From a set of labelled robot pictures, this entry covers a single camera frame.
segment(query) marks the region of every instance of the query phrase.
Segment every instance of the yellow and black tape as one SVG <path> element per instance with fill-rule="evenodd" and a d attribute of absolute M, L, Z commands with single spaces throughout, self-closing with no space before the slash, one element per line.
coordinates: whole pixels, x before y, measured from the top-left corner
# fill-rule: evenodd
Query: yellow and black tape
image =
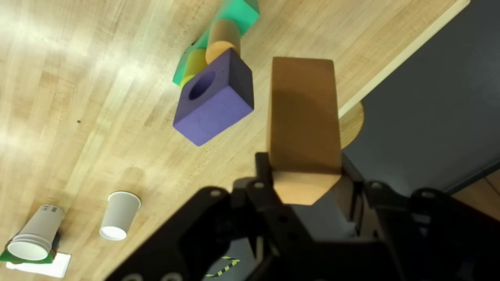
<path fill-rule="evenodd" d="M 212 277 L 212 278 L 217 278 L 220 277 L 224 272 L 228 271 L 230 268 L 234 267 L 237 263 L 241 262 L 241 260 L 237 258 L 232 258 L 230 256 L 223 256 L 222 257 L 224 260 L 231 260 L 231 263 L 224 267 L 222 270 L 219 270 L 216 274 L 205 274 L 206 277 Z"/>

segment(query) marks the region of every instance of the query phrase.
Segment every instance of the green foam block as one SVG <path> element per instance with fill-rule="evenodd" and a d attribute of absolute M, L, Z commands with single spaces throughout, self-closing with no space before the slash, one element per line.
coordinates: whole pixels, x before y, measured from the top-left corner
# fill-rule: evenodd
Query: green foam block
<path fill-rule="evenodd" d="M 223 0 L 219 12 L 212 22 L 219 19 L 230 19 L 236 22 L 239 27 L 239 32 L 243 36 L 254 25 L 260 16 L 259 3 L 257 0 Z M 196 49 L 206 49 L 209 43 L 210 24 L 198 41 L 189 46 L 180 57 L 177 69 L 173 75 L 173 82 L 177 85 L 181 84 L 186 63 L 188 62 L 189 54 Z"/>

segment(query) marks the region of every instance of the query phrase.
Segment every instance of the white paper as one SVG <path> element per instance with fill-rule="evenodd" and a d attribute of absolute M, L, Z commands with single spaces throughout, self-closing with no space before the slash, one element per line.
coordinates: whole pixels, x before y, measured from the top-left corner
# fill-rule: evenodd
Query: white paper
<path fill-rule="evenodd" d="M 66 270 L 70 264 L 71 255 L 68 253 L 58 252 L 55 255 L 53 263 L 35 264 L 35 263 L 20 263 L 14 264 L 7 262 L 6 267 L 11 270 L 24 271 L 29 273 L 43 274 L 56 278 L 64 278 Z"/>

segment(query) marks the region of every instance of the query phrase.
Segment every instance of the hole in purple block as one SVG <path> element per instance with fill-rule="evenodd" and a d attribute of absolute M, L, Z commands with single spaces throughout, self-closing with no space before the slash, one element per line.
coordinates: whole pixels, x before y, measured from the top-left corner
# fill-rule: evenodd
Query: hole in purple block
<path fill-rule="evenodd" d="M 191 92 L 189 93 L 189 99 L 196 100 L 197 98 L 201 97 L 212 85 L 216 78 L 216 73 L 214 71 L 210 71 L 205 73 L 199 80 L 194 84 L 193 88 L 191 89 Z"/>

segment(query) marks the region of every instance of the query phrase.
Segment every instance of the green paper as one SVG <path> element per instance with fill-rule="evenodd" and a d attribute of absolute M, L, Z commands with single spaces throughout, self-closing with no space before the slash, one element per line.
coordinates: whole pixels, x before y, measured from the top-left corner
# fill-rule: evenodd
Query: green paper
<path fill-rule="evenodd" d="M 259 15 L 259 3 L 257 0 L 224 0 L 212 23 L 219 19 L 233 20 L 238 25 L 241 36 L 243 36 L 254 25 Z M 212 24 L 210 23 L 203 35 L 198 39 L 198 42 L 189 46 L 180 57 L 177 69 L 173 75 L 173 82 L 175 84 L 181 85 L 189 54 L 193 50 L 207 48 L 211 26 Z"/>
<path fill-rule="evenodd" d="M 13 264 L 51 264 L 54 262 L 54 253 L 50 251 L 48 256 L 42 260 L 25 260 L 20 257 L 17 257 L 11 252 L 9 252 L 7 249 L 3 251 L 0 255 L 0 262 L 11 262 Z"/>

